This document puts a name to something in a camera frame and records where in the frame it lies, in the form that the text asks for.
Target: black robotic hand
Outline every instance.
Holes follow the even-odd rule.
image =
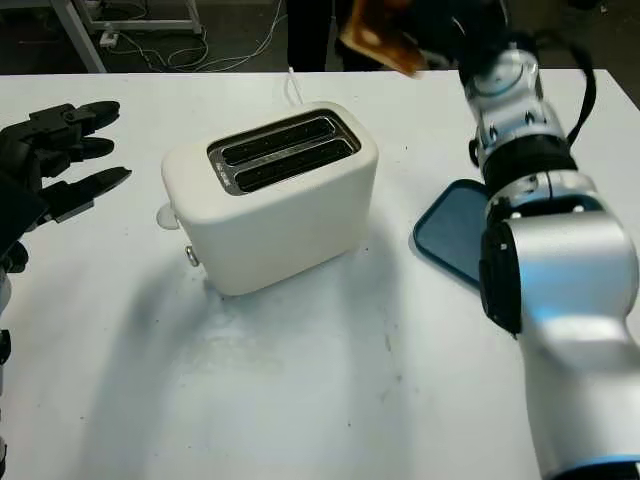
[[[29,120],[0,131],[0,269],[20,272],[27,252],[18,239],[48,220],[61,222],[93,205],[130,171],[117,167],[79,182],[42,187],[42,177],[56,177],[71,163],[109,154],[111,140],[89,137],[119,116],[118,102],[74,108],[65,104],[29,115]]]

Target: black cable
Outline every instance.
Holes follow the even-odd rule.
[[[584,74],[586,86],[584,90],[584,98],[582,100],[582,107],[580,109],[580,115],[578,117],[576,125],[571,129],[569,135],[567,135],[567,141],[569,142],[569,145],[573,145],[573,142],[575,142],[576,138],[578,138],[580,129],[587,121],[587,118],[589,118],[589,115],[593,111],[593,107],[596,103],[596,77],[593,73],[593,62],[591,60],[591,55],[584,48],[566,40],[555,30],[539,31],[535,35],[535,40],[540,49],[548,49],[553,47],[567,49],[573,56],[573,60],[576,62],[578,68],[580,68],[580,70],[582,70],[582,73]]]

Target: white cord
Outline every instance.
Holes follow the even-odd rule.
[[[137,5],[134,3],[131,3],[131,5],[136,5],[140,8],[144,8],[141,5]],[[132,54],[132,53],[138,53],[143,60],[146,62],[147,66],[149,67],[149,70],[152,70],[154,72],[162,72],[163,70],[158,69],[157,67],[155,67],[153,65],[153,63],[151,62],[151,60],[149,59],[149,57],[147,56],[147,53],[151,53],[154,54],[158,60],[160,61],[160,64],[165,68],[165,69],[172,69],[172,70],[177,70],[179,72],[186,72],[186,73],[192,73],[192,72],[226,72],[228,70],[232,70],[240,65],[242,65],[243,63],[248,62],[249,60],[251,60],[252,58],[257,57],[258,55],[260,55],[261,53],[263,53],[271,44],[271,40],[273,39],[273,33],[276,29],[276,26],[285,18],[287,18],[287,15],[283,15],[281,17],[278,17],[278,15],[280,14],[280,8],[282,7],[282,0],[278,0],[278,5],[276,7],[276,13],[273,17],[273,21],[271,22],[271,27],[269,28],[269,31],[267,32],[267,35],[265,36],[264,40],[260,43],[260,45],[258,45],[258,48],[256,48],[252,53],[248,54],[248,55],[241,55],[238,57],[228,57],[228,58],[219,58],[216,60],[211,60],[208,62],[205,62],[205,59],[207,58],[207,56],[209,55],[209,44],[207,43],[207,30],[204,28],[204,26],[202,27],[202,41],[203,44],[199,45],[197,47],[193,47],[193,48],[183,48],[180,50],[176,50],[175,52],[172,52],[171,54],[169,54],[169,56],[167,57],[167,59],[165,60],[162,55],[160,54],[160,52],[158,52],[157,50],[154,49],[150,49],[150,48],[142,48],[142,46],[140,44],[138,44],[135,40],[133,40],[129,35],[120,32],[120,36],[123,37],[124,39],[126,39],[131,45],[133,45],[135,47],[135,50],[110,50],[111,53],[116,54],[116,55],[128,55],[128,54]],[[196,60],[193,60],[192,62],[189,63],[184,63],[184,64],[174,64],[172,63],[172,60],[178,56],[181,55],[183,53],[186,52],[195,52],[195,51],[199,51],[199,50],[203,50],[202,55],[200,55],[200,57]],[[230,65],[227,65],[225,67],[221,67],[221,68],[217,68],[217,69],[212,69],[210,70],[209,68],[213,65],[217,65],[219,63],[225,63],[225,62],[234,62],[231,63]],[[294,85],[296,88],[296,94],[298,95],[298,98],[300,99],[300,93],[299,93],[299,86]]]
[[[147,63],[147,66],[149,67],[149,70],[152,70],[154,72],[162,72],[162,70],[160,70],[160,69],[158,69],[158,68],[153,66],[153,63],[151,63],[151,60],[149,60],[149,57],[145,53],[145,52],[150,52],[150,53],[155,54],[156,57],[158,57],[158,60],[160,60],[160,63],[162,64],[163,67],[167,66],[166,62],[164,61],[164,58],[162,58],[162,55],[160,55],[160,52],[158,52],[157,50],[153,50],[153,49],[150,49],[150,48],[142,48],[138,43],[136,43],[136,41],[133,38],[131,38],[126,33],[120,32],[120,36],[122,38],[124,38],[125,40],[127,40],[136,49],[135,50],[125,50],[125,51],[111,50],[111,53],[114,53],[116,55],[127,55],[127,54],[130,54],[130,53],[139,53],[140,56],[144,59],[144,61]]]
[[[227,70],[234,69],[234,68],[242,65],[243,63],[248,62],[252,58],[257,57],[262,52],[264,52],[267,49],[267,47],[269,46],[269,44],[271,43],[271,40],[273,39],[273,32],[274,32],[276,26],[282,20],[284,20],[287,17],[287,15],[283,15],[282,17],[278,17],[278,15],[280,14],[280,7],[281,6],[282,6],[282,0],[278,0],[278,6],[276,8],[276,13],[273,16],[273,22],[271,22],[271,27],[269,28],[269,32],[265,36],[265,38],[262,41],[262,43],[258,46],[258,48],[255,49],[255,51],[253,53],[250,53],[248,55],[242,55],[242,56],[239,56],[239,57],[219,58],[217,60],[212,60],[210,62],[206,62],[206,63],[203,63],[202,65],[199,65],[196,69],[194,69],[194,72],[200,72],[200,71],[206,71],[206,72],[211,72],[211,73],[213,73],[213,72],[226,72]],[[217,69],[213,69],[213,70],[205,70],[208,67],[211,67],[212,65],[215,65],[217,63],[233,62],[233,61],[236,61],[236,62],[232,63],[231,65],[227,65],[226,67],[217,68]]]
[[[202,27],[202,45],[199,45],[197,47],[193,47],[193,48],[183,48],[182,50],[176,50],[175,52],[173,52],[172,54],[170,54],[167,57],[167,66],[178,70],[178,71],[185,71],[185,72],[191,72],[191,70],[185,70],[186,67],[194,67],[196,65],[201,64],[205,58],[207,58],[207,56],[209,55],[209,44],[207,43],[207,29],[203,26]],[[196,60],[194,60],[193,62],[189,62],[189,63],[182,63],[182,64],[178,64],[175,65],[173,63],[171,63],[171,59],[174,58],[176,55],[180,55],[182,53],[185,52],[195,52],[198,50],[204,50],[204,52],[202,52],[202,55],[200,55],[200,57]]]
[[[285,88],[287,88],[289,80],[291,80],[293,89],[296,92],[296,97],[298,97],[298,103],[302,105],[304,101],[302,100],[302,94],[300,93],[300,85],[298,84],[298,79],[296,78],[295,72],[293,71],[293,67],[289,67],[289,73],[287,73],[287,82],[285,83]]]

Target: cable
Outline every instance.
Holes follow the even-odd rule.
[[[298,84],[298,79],[296,78],[295,72],[293,71],[293,67],[289,67],[289,72],[287,73],[287,80],[285,81],[285,84],[284,84],[284,88],[287,93],[287,96],[289,94],[289,89],[287,88],[289,86],[289,81],[293,85],[293,89],[296,92],[296,97],[298,97],[298,103],[302,105],[304,101],[302,100],[302,94],[300,93],[301,91],[300,85]]]
[[[211,73],[214,73],[214,72],[226,72],[228,70],[234,69],[234,68],[242,65],[243,63],[248,62],[252,58],[257,57],[262,52],[264,52],[267,49],[267,47],[269,46],[269,44],[271,43],[271,40],[273,39],[273,32],[274,32],[276,26],[282,20],[284,20],[287,17],[287,15],[283,15],[282,17],[278,17],[278,15],[280,14],[280,7],[281,6],[282,6],[282,0],[278,0],[278,6],[276,8],[276,13],[273,16],[273,22],[271,22],[271,28],[269,28],[269,32],[265,36],[264,40],[258,46],[258,48],[256,48],[256,50],[253,53],[250,53],[249,55],[242,55],[242,56],[239,56],[239,57],[228,57],[228,58],[219,58],[217,60],[212,60],[210,62],[206,62],[206,63],[203,63],[202,65],[198,66],[197,68],[194,69],[194,72],[201,72],[203,70],[206,71],[206,72],[211,72]],[[236,63],[233,63],[231,65],[227,65],[226,67],[222,67],[222,68],[218,68],[218,69],[214,69],[214,70],[205,70],[205,68],[210,67],[211,65],[215,65],[217,63],[223,63],[223,62],[231,62],[231,61],[235,61],[235,60],[237,60]]]
[[[139,8],[143,8],[145,10],[145,14],[148,12],[148,8],[143,7],[142,5],[137,5],[137,6]],[[151,49],[151,48],[143,48],[140,44],[138,44],[135,40],[133,40],[129,35],[122,32],[120,32],[120,36],[123,37],[125,40],[127,40],[131,45],[133,45],[135,47],[135,50],[113,50],[112,49],[108,51],[115,55],[129,55],[129,54],[137,53],[145,61],[149,70],[153,72],[166,72],[166,71],[183,72],[183,73],[202,72],[202,71],[225,72],[228,70],[232,70],[242,65],[243,63],[248,62],[252,58],[257,57],[269,47],[269,45],[271,44],[271,40],[273,39],[273,33],[275,31],[276,26],[282,20],[287,18],[286,14],[281,17],[278,17],[278,15],[280,14],[281,7],[282,7],[282,0],[278,0],[276,12],[273,17],[273,21],[271,22],[271,27],[267,32],[267,35],[265,36],[264,40],[262,40],[260,45],[258,45],[258,48],[256,48],[252,53],[248,55],[219,58],[216,60],[206,61],[207,57],[209,56],[209,44],[207,42],[207,30],[204,27],[202,27],[202,35],[199,37],[196,37],[202,43],[201,45],[197,47],[182,48],[180,50],[176,50],[170,53],[169,56],[166,58],[166,60],[157,50]],[[198,52],[198,51],[202,51],[202,54],[194,60],[191,60],[185,63],[173,63],[174,59],[179,55],[183,55],[187,52]],[[160,68],[154,65],[154,63],[151,61],[147,53],[153,54],[158,59],[158,62],[160,63]],[[225,63],[225,62],[235,62],[235,63],[232,63],[230,65],[227,65],[225,67],[218,68],[218,69],[212,69],[212,70],[209,69],[213,65],[217,65],[219,63]]]
[[[122,33],[120,32],[120,36],[122,38],[124,38],[125,40],[127,40],[131,45],[133,45],[136,49],[135,50],[125,50],[125,51],[121,51],[121,50],[109,50],[111,53],[115,54],[115,55],[128,55],[130,53],[138,53],[140,54],[140,56],[144,59],[144,61],[147,64],[147,67],[149,68],[149,70],[153,71],[153,72],[163,72],[163,70],[160,70],[158,68],[156,68],[153,63],[151,62],[151,60],[149,59],[149,57],[147,56],[147,54],[145,52],[150,52],[150,53],[154,53],[156,55],[156,57],[158,57],[158,59],[160,60],[160,63],[162,64],[163,67],[166,67],[167,64],[164,60],[164,58],[162,58],[162,55],[160,55],[160,52],[158,52],[157,50],[153,50],[150,48],[142,48],[135,40],[133,40],[129,35],[127,35],[126,33]]]
[[[204,26],[202,27],[202,36],[199,37],[199,40],[202,42],[202,45],[200,45],[199,47],[183,48],[182,50],[176,50],[175,52],[171,53],[167,57],[167,62],[166,62],[167,67],[177,70],[179,72],[190,72],[191,70],[185,70],[185,69],[187,67],[197,67],[202,62],[204,62],[204,60],[209,55],[209,44],[207,43],[207,29]],[[200,57],[198,57],[196,60],[192,62],[182,63],[178,65],[171,62],[171,59],[176,57],[177,55],[180,55],[186,52],[194,52],[198,50],[204,50],[204,51],[202,52],[202,55],[200,55]]]

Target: metal table leg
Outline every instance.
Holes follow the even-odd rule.
[[[50,2],[78,55],[87,67],[87,71],[89,73],[107,73],[107,69],[104,68],[100,55],[91,42],[71,0],[50,0]]]

